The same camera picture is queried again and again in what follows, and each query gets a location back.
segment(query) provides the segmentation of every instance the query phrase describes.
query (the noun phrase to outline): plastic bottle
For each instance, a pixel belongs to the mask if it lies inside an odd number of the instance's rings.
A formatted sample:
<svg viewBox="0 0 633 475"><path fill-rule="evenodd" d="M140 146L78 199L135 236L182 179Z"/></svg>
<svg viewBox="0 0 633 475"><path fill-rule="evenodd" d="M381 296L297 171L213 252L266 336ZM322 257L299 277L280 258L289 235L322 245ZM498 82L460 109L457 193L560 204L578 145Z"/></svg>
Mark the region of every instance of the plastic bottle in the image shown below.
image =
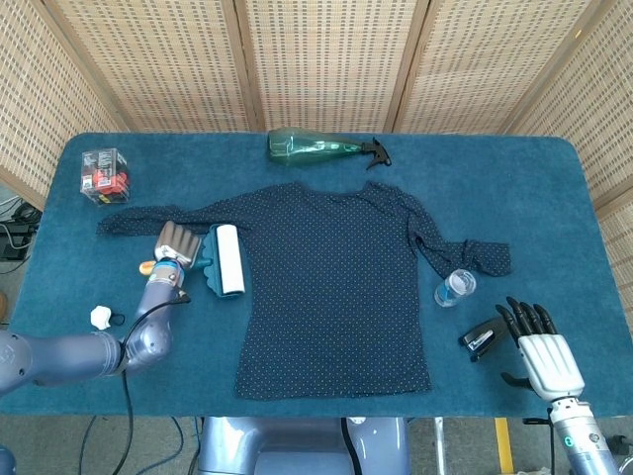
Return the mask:
<svg viewBox="0 0 633 475"><path fill-rule="evenodd" d="M453 307L477 288L475 276L464 269L457 269L435 289L435 302L440 307Z"/></svg>

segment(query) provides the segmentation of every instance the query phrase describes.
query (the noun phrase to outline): floor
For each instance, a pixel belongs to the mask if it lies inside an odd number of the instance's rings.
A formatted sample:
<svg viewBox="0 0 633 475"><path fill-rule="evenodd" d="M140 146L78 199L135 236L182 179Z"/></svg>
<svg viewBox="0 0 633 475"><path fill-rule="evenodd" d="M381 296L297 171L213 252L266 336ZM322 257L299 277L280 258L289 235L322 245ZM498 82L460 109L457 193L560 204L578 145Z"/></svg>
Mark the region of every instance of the floor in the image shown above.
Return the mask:
<svg viewBox="0 0 633 475"><path fill-rule="evenodd" d="M0 187L0 202L11 196ZM9 298L9 316L20 293L28 262L15 272L0 274L0 290ZM0 262L0 272L15 267ZM0 402L0 444L10 446L18 460L18 473L76 473L79 450L89 417L28 417L2 414ZM184 447L171 462L151 470L152 474L187 473L197 447L191 418L178 420ZM606 436L625 434L633 437L633 417L599 421ZM494 475L500 473L497 433L492 419L448 419L444 421L447 462L452 475ZM112 473L121 456L127 436L127 419L100 417L86 445L83 473ZM409 423L409 445L413 475L437 473L433 420ZM550 466L549 432L546 427L526 427L520 420L509 421L509 439L515 471L538 471ZM136 418L132 450L122 474L137 474L143 467L176 452L180 443L178 429L170 419ZM569 464L556 441L556 473L567 474Z"/></svg>

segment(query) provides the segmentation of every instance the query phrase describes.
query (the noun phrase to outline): robot finger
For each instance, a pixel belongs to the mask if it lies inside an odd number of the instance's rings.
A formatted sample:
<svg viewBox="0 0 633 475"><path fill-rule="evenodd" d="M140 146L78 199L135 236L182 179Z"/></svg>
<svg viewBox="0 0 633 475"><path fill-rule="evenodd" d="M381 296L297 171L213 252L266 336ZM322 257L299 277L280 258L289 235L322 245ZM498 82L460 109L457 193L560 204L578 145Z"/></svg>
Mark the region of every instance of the robot finger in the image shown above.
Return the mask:
<svg viewBox="0 0 633 475"><path fill-rule="evenodd" d="M543 328L543 323L541 322L541 319L538 317L538 315L536 315L536 312L534 312L534 309L532 309L525 302L521 302L521 309L523 309L523 312L525 312L525 315L527 315L527 320L529 320L530 324L532 324L534 332L537 334L543 334L545 332L545 329Z"/></svg>
<svg viewBox="0 0 633 475"><path fill-rule="evenodd" d="M521 329L516 323L516 318L503 305L496 305L495 308L503 317L503 320L505 321L505 324L507 325L507 329L510 332L512 339L514 340L516 347L518 347L518 339L522 336L522 334L521 334Z"/></svg>
<svg viewBox="0 0 633 475"><path fill-rule="evenodd" d="M514 300L512 297L507 297L506 301L512 307L514 316L516 317L516 320L518 321L519 326L521 327L521 333L525 335L534 334L534 328L532 327L532 324L530 324L530 322L527 320L527 316L525 315L525 312L523 311L523 309L521 309L521 306L519 305L519 303L516 300Z"/></svg>
<svg viewBox="0 0 633 475"><path fill-rule="evenodd" d="M556 330L556 327L554 326L554 322L552 322L552 318L550 317L549 312L547 312L547 310L545 310L543 307L541 307L538 304L534 304L534 310L536 311L538 316L541 318L541 322L543 323L543 328L545 329L545 333L557 334L558 331Z"/></svg>

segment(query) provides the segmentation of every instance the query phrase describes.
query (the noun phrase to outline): table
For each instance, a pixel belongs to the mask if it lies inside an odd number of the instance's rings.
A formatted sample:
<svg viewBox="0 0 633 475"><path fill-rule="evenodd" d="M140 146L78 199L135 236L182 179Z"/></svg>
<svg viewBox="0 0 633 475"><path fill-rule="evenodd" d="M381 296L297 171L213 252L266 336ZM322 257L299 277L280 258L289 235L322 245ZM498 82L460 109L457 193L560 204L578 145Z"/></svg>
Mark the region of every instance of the table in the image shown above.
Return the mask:
<svg viewBox="0 0 633 475"><path fill-rule="evenodd" d="M358 135L368 140L371 136ZM471 363L458 337L495 315L506 295L546 306L586 379L584 399L599 417L633 414L633 346L608 266L578 156L556 138L380 135L393 166L365 170L358 155L312 166L266 159L263 134L83 134L60 158L11 330L36 336L91 332L90 310L128 316L142 294L141 261L155 237L96 236L97 223L126 205L97 207L79 193L81 152L117 147L131 164L130 206L208 205L258 188L300 180L327 191L383 181L415 195L448 240L507 241L513 272L479 276L476 293L441 309L440 281L420 257L420 324L433 389L358 399L256 402L232 393L250 295L220 300L201 273L188 275L193 302L175 308L174 345L131 380L135 411L153 416L543 416L545 405L504 385L523 376L508 338ZM113 329L123 336L131 322ZM23 414L124 414L119 378L57 388L23 387L0 401Z"/></svg>

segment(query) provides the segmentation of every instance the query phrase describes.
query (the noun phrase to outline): shirt sleeve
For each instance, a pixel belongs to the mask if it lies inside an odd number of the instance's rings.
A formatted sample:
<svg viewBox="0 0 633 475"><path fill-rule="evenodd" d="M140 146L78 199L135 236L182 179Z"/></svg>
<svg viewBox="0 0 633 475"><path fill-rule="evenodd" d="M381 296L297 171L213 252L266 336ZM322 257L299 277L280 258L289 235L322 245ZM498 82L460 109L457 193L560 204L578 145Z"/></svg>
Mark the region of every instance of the shirt sleeve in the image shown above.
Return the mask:
<svg viewBox="0 0 633 475"><path fill-rule="evenodd" d="M464 240L447 242L422 205L412 196L403 197L408 211L408 238L433 269L446 278L455 269L476 270L492 276L510 273L509 245L501 242Z"/></svg>
<svg viewBox="0 0 633 475"><path fill-rule="evenodd" d="M98 235L153 236L159 235L167 221L182 225L196 234L204 234L213 224L230 224L248 232L265 216L271 199L268 187L205 208L185 211L177 206L132 207L103 219L97 226Z"/></svg>

